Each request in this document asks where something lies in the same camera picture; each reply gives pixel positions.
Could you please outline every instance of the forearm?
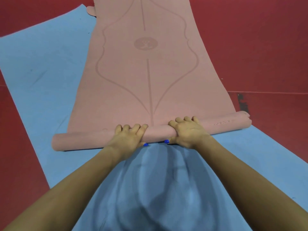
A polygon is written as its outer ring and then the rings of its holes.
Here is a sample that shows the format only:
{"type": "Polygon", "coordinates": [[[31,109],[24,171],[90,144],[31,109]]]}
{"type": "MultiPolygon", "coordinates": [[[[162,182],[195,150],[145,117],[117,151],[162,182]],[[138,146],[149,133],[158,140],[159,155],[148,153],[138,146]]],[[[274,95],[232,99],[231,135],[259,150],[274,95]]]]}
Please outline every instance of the forearm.
{"type": "Polygon", "coordinates": [[[308,230],[308,213],[213,138],[197,151],[253,230],[308,230]]]}
{"type": "Polygon", "coordinates": [[[103,149],[25,210],[5,231],[71,230],[118,162],[111,149],[103,149]]]}

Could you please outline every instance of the rolled mat edge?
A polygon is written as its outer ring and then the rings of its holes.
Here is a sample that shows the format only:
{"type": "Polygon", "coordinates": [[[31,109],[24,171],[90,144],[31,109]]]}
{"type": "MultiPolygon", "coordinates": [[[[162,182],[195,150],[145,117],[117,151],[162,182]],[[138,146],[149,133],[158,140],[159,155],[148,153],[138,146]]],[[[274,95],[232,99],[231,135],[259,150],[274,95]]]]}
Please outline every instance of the rolled mat edge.
{"type": "MultiPolygon", "coordinates": [[[[251,126],[249,114],[245,111],[200,120],[200,124],[211,134],[240,130],[251,126]]],[[[168,125],[148,127],[142,142],[155,143],[176,136],[174,128],[168,125]]],[[[114,131],[72,132],[55,134],[51,146],[55,151],[72,151],[103,148],[114,136],[114,131]]]]}

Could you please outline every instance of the red floor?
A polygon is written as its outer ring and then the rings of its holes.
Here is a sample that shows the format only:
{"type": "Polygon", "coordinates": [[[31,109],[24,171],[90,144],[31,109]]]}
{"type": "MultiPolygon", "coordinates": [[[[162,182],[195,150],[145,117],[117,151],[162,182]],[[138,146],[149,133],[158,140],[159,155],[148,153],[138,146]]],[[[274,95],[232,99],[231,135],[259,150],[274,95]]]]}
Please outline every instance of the red floor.
{"type": "MultiPolygon", "coordinates": [[[[190,0],[237,110],[308,162],[308,0],[190,0]]],[[[0,36],[92,0],[1,0],[0,36]]],[[[0,230],[48,184],[0,74],[0,230]]]]}

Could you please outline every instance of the finger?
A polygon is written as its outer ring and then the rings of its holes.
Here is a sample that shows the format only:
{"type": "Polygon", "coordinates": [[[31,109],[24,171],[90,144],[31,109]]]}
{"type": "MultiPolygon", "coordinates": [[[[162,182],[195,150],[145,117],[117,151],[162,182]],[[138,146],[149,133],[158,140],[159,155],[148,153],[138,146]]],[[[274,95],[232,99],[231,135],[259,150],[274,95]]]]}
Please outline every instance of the finger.
{"type": "Polygon", "coordinates": [[[167,139],[164,141],[167,144],[175,144],[176,143],[176,137],[171,137],[170,139],[167,139]]]}
{"type": "Polygon", "coordinates": [[[137,145],[137,148],[139,148],[139,147],[147,147],[147,146],[149,146],[148,143],[140,142],[140,143],[137,145]]]}
{"type": "Polygon", "coordinates": [[[183,122],[184,120],[182,118],[175,118],[175,121],[180,123],[180,122],[183,122]]]}
{"type": "Polygon", "coordinates": [[[191,119],[190,117],[188,117],[188,116],[185,116],[185,117],[184,117],[184,121],[192,122],[192,119],[191,119]]]}
{"type": "Polygon", "coordinates": [[[124,125],[123,126],[123,132],[129,132],[129,129],[130,129],[131,127],[129,126],[129,125],[124,125]]]}
{"type": "Polygon", "coordinates": [[[137,133],[137,131],[139,130],[139,128],[141,127],[140,124],[135,124],[134,127],[129,131],[129,132],[132,132],[132,133],[137,133]]]}
{"type": "Polygon", "coordinates": [[[176,121],[174,121],[174,120],[171,120],[170,122],[168,122],[168,125],[170,125],[174,129],[176,129],[176,126],[178,125],[178,123],[176,121]]]}
{"type": "Polygon", "coordinates": [[[140,127],[139,130],[137,131],[137,136],[142,138],[142,136],[144,135],[144,133],[145,133],[147,128],[148,128],[148,125],[147,124],[143,124],[142,127],[140,127]]]}
{"type": "Polygon", "coordinates": [[[115,134],[118,134],[122,131],[122,126],[121,125],[117,125],[116,129],[115,129],[115,134]]]}
{"type": "Polygon", "coordinates": [[[196,116],[193,116],[193,117],[192,117],[192,120],[193,120],[195,123],[200,124],[199,119],[198,119],[196,116]]]}

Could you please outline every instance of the curved line pattern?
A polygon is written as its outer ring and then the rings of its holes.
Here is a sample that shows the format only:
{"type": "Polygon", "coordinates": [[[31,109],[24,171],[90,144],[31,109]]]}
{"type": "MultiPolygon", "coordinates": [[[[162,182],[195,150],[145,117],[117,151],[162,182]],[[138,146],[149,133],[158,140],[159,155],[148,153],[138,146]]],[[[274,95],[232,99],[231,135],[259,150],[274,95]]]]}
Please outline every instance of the curved line pattern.
{"type": "Polygon", "coordinates": [[[109,25],[107,25],[107,26],[102,30],[102,34],[103,34],[103,37],[104,37],[103,53],[102,53],[101,57],[98,59],[96,65],[95,65],[95,71],[96,71],[96,73],[99,75],[99,77],[101,77],[101,78],[107,80],[108,82],[110,82],[110,83],[112,83],[112,84],[114,84],[114,85],[119,86],[120,88],[122,88],[122,89],[124,89],[125,91],[127,91],[128,93],[130,93],[130,94],[131,94],[133,97],[135,97],[135,98],[139,101],[139,103],[145,108],[145,110],[147,111],[147,113],[150,114],[149,111],[148,111],[148,109],[147,109],[147,108],[145,107],[145,105],[143,104],[143,102],[142,102],[132,91],[130,91],[130,90],[127,89],[126,87],[124,87],[124,86],[122,86],[122,85],[120,85],[120,84],[118,84],[118,83],[116,83],[116,82],[114,82],[114,81],[112,81],[112,80],[110,80],[110,79],[108,79],[108,78],[102,76],[102,75],[100,74],[100,72],[98,71],[98,63],[100,62],[100,60],[103,58],[103,56],[104,56],[104,54],[105,54],[105,44],[106,44],[105,30],[106,30],[108,27],[110,27],[111,25],[117,23],[118,21],[120,21],[120,20],[123,18],[123,17],[129,12],[129,10],[131,9],[131,7],[133,6],[134,1],[135,1],[135,0],[132,1],[132,3],[131,3],[131,5],[129,6],[128,10],[127,10],[119,19],[117,19],[117,20],[116,20],[115,22],[113,22],[113,23],[110,23],[109,25]]]}
{"type": "Polygon", "coordinates": [[[153,0],[149,0],[149,1],[152,2],[154,5],[158,6],[159,8],[162,8],[163,10],[168,11],[168,12],[170,12],[171,14],[174,14],[174,15],[178,16],[180,19],[182,19],[182,21],[184,22],[184,37],[185,37],[185,39],[187,40],[187,46],[188,46],[189,50],[190,50],[190,51],[195,55],[195,57],[196,57],[196,64],[195,64],[195,66],[194,66],[191,70],[189,70],[187,73],[185,73],[184,75],[182,75],[181,77],[179,77],[176,81],[174,81],[174,82],[165,90],[165,92],[164,92],[163,95],[160,97],[160,99],[159,99],[159,101],[158,101],[158,103],[157,103],[157,105],[156,105],[156,107],[155,107],[155,110],[154,110],[154,114],[155,114],[157,107],[159,106],[161,100],[164,98],[164,96],[167,94],[167,92],[168,92],[177,82],[179,82],[181,79],[183,79],[183,78],[184,78],[185,76],[187,76],[189,73],[193,72],[193,71],[199,66],[199,57],[198,57],[198,55],[195,53],[195,51],[193,51],[193,50],[191,49],[191,47],[190,47],[189,44],[188,44],[189,39],[188,39],[187,36],[186,36],[186,29],[187,29],[186,20],[185,20],[181,15],[179,15],[179,14],[177,14],[177,13],[171,11],[171,10],[166,9],[165,7],[163,7],[163,6],[159,5],[159,4],[157,4],[157,3],[154,2],[153,0]]]}

